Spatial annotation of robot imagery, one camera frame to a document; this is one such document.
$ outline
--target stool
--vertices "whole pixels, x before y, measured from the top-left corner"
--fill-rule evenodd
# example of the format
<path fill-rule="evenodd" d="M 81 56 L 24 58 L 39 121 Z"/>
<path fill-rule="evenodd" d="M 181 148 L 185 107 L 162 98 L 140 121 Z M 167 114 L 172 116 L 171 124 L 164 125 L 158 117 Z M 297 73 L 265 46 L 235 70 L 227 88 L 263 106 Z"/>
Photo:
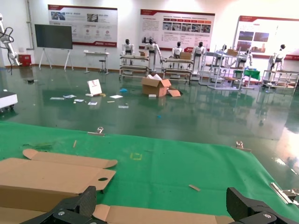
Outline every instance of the stool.
<path fill-rule="evenodd" d="M 99 73 L 107 73 L 106 60 L 99 60 L 99 62 L 102 62 L 102 68 L 99 69 Z"/>

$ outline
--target flattened cardboard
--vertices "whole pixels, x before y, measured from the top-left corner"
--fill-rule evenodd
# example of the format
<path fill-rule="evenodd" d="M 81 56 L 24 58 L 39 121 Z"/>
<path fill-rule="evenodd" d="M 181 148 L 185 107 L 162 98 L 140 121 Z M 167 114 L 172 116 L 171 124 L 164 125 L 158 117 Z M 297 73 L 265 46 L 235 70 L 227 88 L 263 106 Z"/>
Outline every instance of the flattened cardboard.
<path fill-rule="evenodd" d="M 143 209 L 99 204 L 93 216 L 109 224 L 228 224 L 234 220 L 225 216 L 212 216 L 179 211 Z"/>
<path fill-rule="evenodd" d="M 30 148 L 23 150 L 23 155 L 30 160 L 80 165 L 96 168 L 109 168 L 117 164 L 117 160 L 104 160 L 99 158 L 91 158 L 77 155 L 38 152 L 35 149 Z"/>
<path fill-rule="evenodd" d="M 19 224 L 42 214 L 42 211 L 0 207 L 0 224 Z"/>
<path fill-rule="evenodd" d="M 115 171 L 45 161 L 0 161 L 0 207 L 50 211 L 88 186 L 103 190 Z"/>

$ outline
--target red and white banner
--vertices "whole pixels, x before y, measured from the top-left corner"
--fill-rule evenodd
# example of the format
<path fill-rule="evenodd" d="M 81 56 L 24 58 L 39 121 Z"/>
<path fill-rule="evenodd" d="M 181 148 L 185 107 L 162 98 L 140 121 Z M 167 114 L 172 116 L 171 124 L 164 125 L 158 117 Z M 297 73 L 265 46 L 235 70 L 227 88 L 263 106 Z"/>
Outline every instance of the red and white banner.
<path fill-rule="evenodd" d="M 139 48 L 153 38 L 161 50 L 172 50 L 181 42 L 185 51 L 203 42 L 210 48 L 215 14 L 141 9 Z"/>
<path fill-rule="evenodd" d="M 240 16 L 235 36 L 235 49 L 251 47 L 253 57 L 269 58 L 286 45 L 286 60 L 299 61 L 298 19 Z"/>
<path fill-rule="evenodd" d="M 50 25 L 71 26 L 73 44 L 117 47 L 117 8 L 48 5 Z"/>

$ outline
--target screw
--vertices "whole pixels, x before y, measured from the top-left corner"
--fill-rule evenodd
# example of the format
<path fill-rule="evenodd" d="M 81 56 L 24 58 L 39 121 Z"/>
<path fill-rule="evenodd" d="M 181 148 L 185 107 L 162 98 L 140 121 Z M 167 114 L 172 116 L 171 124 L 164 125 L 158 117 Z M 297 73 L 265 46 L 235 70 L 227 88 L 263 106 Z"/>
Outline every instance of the screw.
<path fill-rule="evenodd" d="M 266 218 L 271 218 L 272 217 L 271 215 L 268 215 L 268 214 L 264 214 L 263 216 L 265 216 Z"/>

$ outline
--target green mat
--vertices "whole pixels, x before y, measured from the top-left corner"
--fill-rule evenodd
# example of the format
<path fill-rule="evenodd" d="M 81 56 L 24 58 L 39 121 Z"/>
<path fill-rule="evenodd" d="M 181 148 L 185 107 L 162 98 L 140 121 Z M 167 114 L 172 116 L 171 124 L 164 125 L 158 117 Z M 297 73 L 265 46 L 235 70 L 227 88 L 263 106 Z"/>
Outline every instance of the green mat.
<path fill-rule="evenodd" d="M 0 122 L 0 136 L 1 159 L 23 158 L 22 150 L 29 147 L 117 159 L 117 173 L 105 194 L 98 194 L 98 203 L 228 215 L 226 189 L 235 187 L 299 221 L 298 208 L 284 204 L 274 193 L 269 186 L 273 178 L 254 155 L 231 147 L 113 134 L 100 137 L 8 122 Z"/>

